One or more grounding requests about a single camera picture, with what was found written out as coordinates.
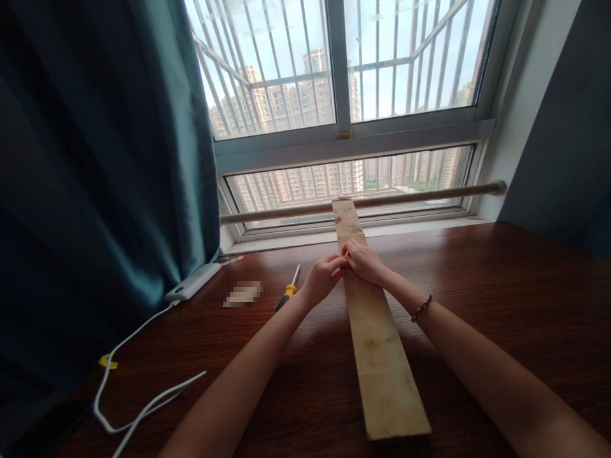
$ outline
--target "hand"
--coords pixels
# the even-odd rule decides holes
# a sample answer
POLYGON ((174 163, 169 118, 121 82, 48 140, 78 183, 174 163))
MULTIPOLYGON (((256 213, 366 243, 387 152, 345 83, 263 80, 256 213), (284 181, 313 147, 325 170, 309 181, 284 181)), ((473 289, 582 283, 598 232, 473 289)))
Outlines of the hand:
POLYGON ((304 285, 297 293, 305 299, 308 307, 313 309, 326 298, 341 277, 346 275, 348 261, 337 253, 331 253, 314 263, 307 273, 304 285))
POLYGON ((356 275, 365 281, 384 287, 384 280, 388 278, 390 270, 382 264, 375 250, 361 245, 355 239, 350 239, 342 247, 342 255, 356 275))

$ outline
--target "white cable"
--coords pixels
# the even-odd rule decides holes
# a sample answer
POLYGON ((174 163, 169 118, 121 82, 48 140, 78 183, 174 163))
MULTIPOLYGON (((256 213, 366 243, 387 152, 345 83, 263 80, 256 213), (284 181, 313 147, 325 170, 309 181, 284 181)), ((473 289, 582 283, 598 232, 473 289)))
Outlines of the white cable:
POLYGON ((132 421, 131 423, 128 423, 128 424, 126 424, 126 425, 124 425, 122 427, 119 427, 119 428, 116 428, 116 429, 113 428, 113 426, 108 422, 106 417, 100 411, 100 397, 102 396, 102 392, 104 390, 104 386, 106 386, 106 382, 108 381, 108 375, 110 373, 110 364, 112 362, 113 355, 119 350, 119 348, 121 348, 123 345, 125 345, 133 336, 138 334, 148 323, 150 323, 152 320, 157 318, 159 315, 162 315, 162 314, 166 313, 168 310, 173 309, 179 303, 180 303, 180 299, 174 300, 173 302, 170 303, 170 305, 166 309, 164 309, 161 312, 158 312, 155 315, 151 316, 148 320, 146 320, 144 322, 144 324, 142 326, 140 326, 136 331, 131 333, 129 335, 129 337, 127 337, 123 342, 118 344, 110 352, 110 354, 108 355, 108 360, 106 361, 106 368, 104 369, 104 376, 102 378, 102 382, 100 383, 100 388, 97 389, 97 393, 95 394, 95 398, 94 398, 94 415, 99 420, 99 422, 102 424, 102 427, 104 428, 104 430, 108 434, 120 433, 120 432, 122 432, 122 431, 124 431, 124 430, 129 428, 129 431, 127 432, 127 434, 123 438, 123 441, 121 442, 121 445, 119 445, 119 448, 116 450, 115 454, 113 455, 113 458, 116 458, 116 457, 118 457, 120 455, 121 451, 125 447, 125 444, 127 444, 127 441, 129 440, 129 438, 131 437, 132 433, 136 429, 136 426, 138 425, 138 423, 140 423, 140 420, 142 420, 143 418, 149 416, 151 413, 156 412, 157 410, 161 409, 166 404, 172 402, 174 399, 176 399, 176 397, 179 394, 181 394, 186 389, 187 386, 189 386, 191 383, 195 382, 198 378, 200 378, 201 376, 203 376, 206 373, 206 371, 200 372, 199 374, 197 374, 196 376, 190 378, 186 382, 183 382, 180 385, 176 385, 176 386, 174 386, 174 387, 164 391, 163 393, 159 394, 151 402, 149 402, 144 409, 142 409, 140 411, 140 413, 138 414, 138 416, 136 417, 136 419, 134 421, 132 421), (157 401, 159 401, 163 397, 167 396, 168 394, 173 393, 174 391, 178 391, 178 392, 174 396, 172 396, 171 398, 166 399, 161 404, 153 407, 153 405, 155 405, 155 403, 157 401))

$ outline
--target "beaded bracelet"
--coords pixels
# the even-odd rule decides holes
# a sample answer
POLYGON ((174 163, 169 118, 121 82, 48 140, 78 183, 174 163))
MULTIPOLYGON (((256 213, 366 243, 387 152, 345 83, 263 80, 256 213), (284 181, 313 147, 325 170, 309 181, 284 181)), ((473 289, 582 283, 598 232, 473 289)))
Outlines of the beaded bracelet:
POLYGON ((422 305, 418 307, 414 316, 412 316, 412 323, 416 322, 420 314, 425 311, 425 309, 428 307, 428 305, 431 303, 432 300, 433 300, 433 295, 429 294, 428 298, 426 298, 426 300, 422 303, 422 305))

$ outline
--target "brown desk surface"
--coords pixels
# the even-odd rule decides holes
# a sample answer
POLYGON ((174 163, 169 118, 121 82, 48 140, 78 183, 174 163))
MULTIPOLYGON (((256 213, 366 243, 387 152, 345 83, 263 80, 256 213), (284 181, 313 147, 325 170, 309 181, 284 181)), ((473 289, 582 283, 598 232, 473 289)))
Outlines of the brown desk surface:
MULTIPOLYGON (((373 237, 382 260, 540 377, 611 438, 611 264, 503 223, 373 237)), ((247 254, 222 267, 191 301, 153 321, 116 355, 101 407, 112 425, 203 369, 177 400, 140 423, 122 456, 154 456, 178 422, 272 316, 301 263, 302 284, 337 244, 247 254), (262 281, 247 309, 223 309, 235 281, 262 281)), ((236 456, 511 455, 493 423, 405 310, 388 297, 433 428, 428 441, 373 444, 365 436, 350 327, 339 284, 304 320, 281 358, 236 456)), ((89 394, 99 382, 94 377, 89 394)), ((109 457, 93 416, 58 457, 109 457)))

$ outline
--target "window frame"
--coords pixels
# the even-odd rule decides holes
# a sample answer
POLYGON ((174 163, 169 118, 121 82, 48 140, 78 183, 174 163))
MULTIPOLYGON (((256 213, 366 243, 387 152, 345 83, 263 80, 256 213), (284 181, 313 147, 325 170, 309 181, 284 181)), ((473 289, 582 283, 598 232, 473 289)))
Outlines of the window frame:
MULTIPOLYGON (((474 105, 380 120, 351 123, 348 62, 343 1, 326 0, 329 61, 332 72, 335 124, 214 141, 220 194, 231 213, 238 213, 225 176, 285 167, 317 165, 340 160, 365 159, 426 149, 476 144, 465 185, 477 184, 487 140, 496 119, 490 117, 520 0, 499 0, 491 17, 492 37, 486 50, 483 75, 474 105)), ((366 226, 405 223, 422 219, 466 216, 473 198, 463 198, 459 207, 406 212, 402 215, 366 217, 366 226)), ((229 226, 237 242, 281 235, 325 232, 326 223, 297 228, 246 229, 229 226)))

